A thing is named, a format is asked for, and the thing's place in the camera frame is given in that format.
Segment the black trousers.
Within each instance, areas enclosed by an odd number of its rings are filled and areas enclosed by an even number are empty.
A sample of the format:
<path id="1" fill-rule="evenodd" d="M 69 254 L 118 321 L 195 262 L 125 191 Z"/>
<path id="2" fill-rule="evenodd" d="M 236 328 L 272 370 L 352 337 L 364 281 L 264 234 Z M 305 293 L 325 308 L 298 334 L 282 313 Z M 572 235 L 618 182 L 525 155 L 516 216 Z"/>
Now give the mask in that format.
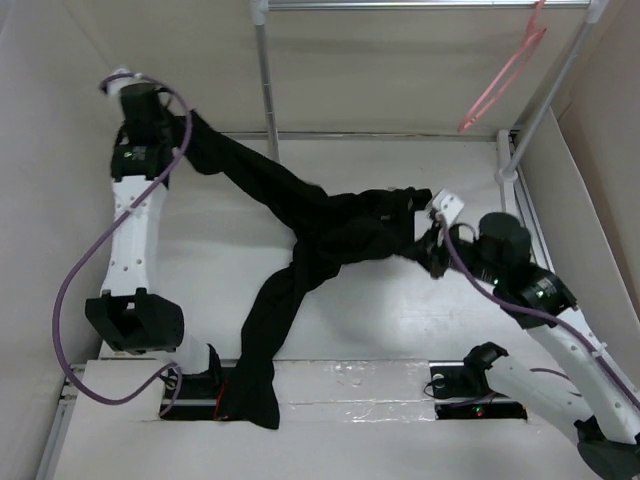
<path id="1" fill-rule="evenodd" d="M 261 286 L 241 329 L 241 355 L 220 387 L 214 418 L 276 430 L 273 358 L 305 295 L 347 264 L 407 257 L 414 215 L 433 197 L 414 187 L 329 195 L 284 166 L 221 134 L 196 111 L 169 117 L 175 142 L 188 137 L 186 158 L 202 175 L 224 174 L 266 206 L 295 236 L 289 265 Z"/>

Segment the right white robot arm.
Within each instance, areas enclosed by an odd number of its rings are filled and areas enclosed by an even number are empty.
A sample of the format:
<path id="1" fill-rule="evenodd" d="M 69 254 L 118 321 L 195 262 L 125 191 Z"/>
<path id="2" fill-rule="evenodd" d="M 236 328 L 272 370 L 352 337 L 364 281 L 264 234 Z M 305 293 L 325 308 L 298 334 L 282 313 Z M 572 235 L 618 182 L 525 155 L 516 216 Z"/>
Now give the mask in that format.
<path id="1" fill-rule="evenodd" d="M 418 241 L 418 259 L 435 279 L 447 270 L 499 306 L 563 370 L 575 391 L 546 385 L 513 354 L 492 342 L 465 357 L 462 381 L 528 407 L 561 432 L 602 479 L 639 475 L 639 393 L 584 319 L 575 296 L 552 271 L 531 259 L 531 235 L 507 213 L 484 215 L 471 241 L 433 210 Z"/>

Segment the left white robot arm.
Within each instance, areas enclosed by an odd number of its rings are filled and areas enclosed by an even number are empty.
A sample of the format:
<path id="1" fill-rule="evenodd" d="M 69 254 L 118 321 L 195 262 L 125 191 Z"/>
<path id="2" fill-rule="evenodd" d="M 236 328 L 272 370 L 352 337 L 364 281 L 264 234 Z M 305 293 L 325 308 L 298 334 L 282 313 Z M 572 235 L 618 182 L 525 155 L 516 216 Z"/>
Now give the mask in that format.
<path id="1" fill-rule="evenodd" d="M 188 394 L 212 398 L 223 382 L 219 356 L 187 333 L 181 307 L 160 295 L 157 281 L 166 170 L 177 146 L 160 98 L 166 90 L 125 68 L 113 72 L 104 90 L 124 116 L 110 162 L 117 227 L 106 277 L 98 297 L 86 301 L 85 315 L 112 351 L 174 362 Z"/>

